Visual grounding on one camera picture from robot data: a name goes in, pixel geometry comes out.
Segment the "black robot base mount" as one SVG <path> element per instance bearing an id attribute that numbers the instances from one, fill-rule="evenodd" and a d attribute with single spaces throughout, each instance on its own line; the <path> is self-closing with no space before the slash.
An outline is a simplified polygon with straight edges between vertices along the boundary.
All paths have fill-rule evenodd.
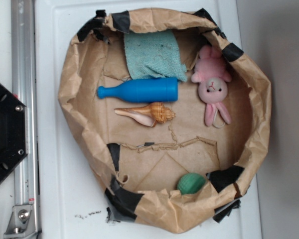
<path id="1" fill-rule="evenodd" d="M 26 106 L 0 83 L 0 184 L 26 156 Z"/>

